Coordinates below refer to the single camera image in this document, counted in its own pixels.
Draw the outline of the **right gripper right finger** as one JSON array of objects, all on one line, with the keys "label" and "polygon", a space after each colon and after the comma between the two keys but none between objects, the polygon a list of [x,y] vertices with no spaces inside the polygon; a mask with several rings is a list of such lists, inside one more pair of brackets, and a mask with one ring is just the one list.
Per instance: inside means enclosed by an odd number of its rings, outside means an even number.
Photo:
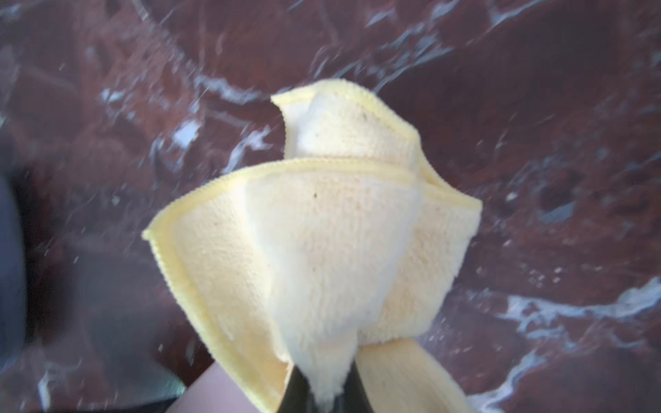
[{"label": "right gripper right finger", "polygon": [[344,383],[344,392],[340,397],[340,411],[342,413],[374,412],[355,361],[352,363],[346,382]]}]

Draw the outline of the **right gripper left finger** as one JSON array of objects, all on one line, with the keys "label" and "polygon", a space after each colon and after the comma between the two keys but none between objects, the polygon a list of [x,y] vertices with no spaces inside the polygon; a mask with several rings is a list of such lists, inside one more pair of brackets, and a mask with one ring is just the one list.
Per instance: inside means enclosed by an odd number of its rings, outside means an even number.
[{"label": "right gripper left finger", "polygon": [[294,366],[287,388],[280,402],[278,413],[311,413],[313,397],[306,376]]}]

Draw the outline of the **yellow microfiber cloth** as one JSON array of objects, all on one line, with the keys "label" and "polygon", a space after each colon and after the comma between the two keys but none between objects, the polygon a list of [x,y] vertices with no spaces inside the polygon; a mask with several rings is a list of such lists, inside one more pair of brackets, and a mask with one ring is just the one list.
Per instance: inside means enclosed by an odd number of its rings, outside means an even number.
[{"label": "yellow microfiber cloth", "polygon": [[297,366],[313,411],[340,409],[355,361],[374,412],[468,412],[420,344],[478,232],[418,130],[377,95],[326,79],[274,95],[281,160],[173,201],[144,231],[215,361],[260,412]]}]

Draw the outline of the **pink eyeglass case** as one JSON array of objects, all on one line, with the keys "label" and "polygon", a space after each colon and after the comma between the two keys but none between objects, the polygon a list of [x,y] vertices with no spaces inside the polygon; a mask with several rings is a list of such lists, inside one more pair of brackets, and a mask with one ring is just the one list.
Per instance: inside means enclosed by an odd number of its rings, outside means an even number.
[{"label": "pink eyeglass case", "polygon": [[166,413],[258,413],[219,363],[213,363]]}]

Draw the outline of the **lavender eyeglass case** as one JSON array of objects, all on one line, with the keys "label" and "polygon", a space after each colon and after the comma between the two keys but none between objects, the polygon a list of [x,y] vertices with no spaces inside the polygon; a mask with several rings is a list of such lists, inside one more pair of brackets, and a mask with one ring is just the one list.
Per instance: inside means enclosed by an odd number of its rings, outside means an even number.
[{"label": "lavender eyeglass case", "polygon": [[27,287],[22,222],[9,181],[1,176],[1,373],[26,340]]}]

